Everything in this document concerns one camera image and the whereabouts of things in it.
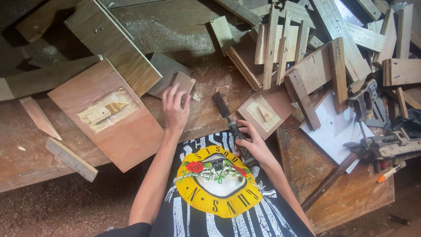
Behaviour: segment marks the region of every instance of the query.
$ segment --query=red rose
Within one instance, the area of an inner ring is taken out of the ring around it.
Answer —
[[[246,177],[247,176],[247,172],[244,171],[243,169],[241,169],[238,166],[233,165],[233,167],[237,170],[237,172],[239,172],[242,176]]]
[[[190,172],[199,173],[203,170],[203,165],[200,162],[192,161],[192,162],[186,164],[186,168]]]

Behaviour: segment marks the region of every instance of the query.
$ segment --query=chisel blade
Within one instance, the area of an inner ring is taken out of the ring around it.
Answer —
[[[231,113],[229,111],[228,106],[225,104],[224,99],[222,98],[221,93],[217,92],[212,96],[212,100],[215,103],[215,105],[218,107],[219,112],[221,113],[223,118],[228,118],[229,114]]]

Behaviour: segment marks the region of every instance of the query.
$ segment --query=white board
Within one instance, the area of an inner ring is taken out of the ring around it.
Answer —
[[[348,147],[344,146],[347,142],[360,143],[362,132],[360,125],[355,121],[355,113],[350,108],[343,113],[337,114],[333,105],[335,95],[333,90],[326,96],[323,102],[316,109],[321,127],[316,131],[311,131],[307,123],[302,126],[302,130],[324,150],[330,158],[337,164],[341,164],[351,153]],[[368,127],[362,124],[367,137],[374,134]],[[350,173],[360,160],[357,159],[346,170]]]

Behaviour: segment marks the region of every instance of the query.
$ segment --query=person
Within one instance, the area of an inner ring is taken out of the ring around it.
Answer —
[[[99,236],[314,236],[282,168],[249,122],[235,140],[258,161],[245,166],[229,131],[177,145],[190,113],[178,85],[162,95],[166,129],[131,208],[128,227]]]

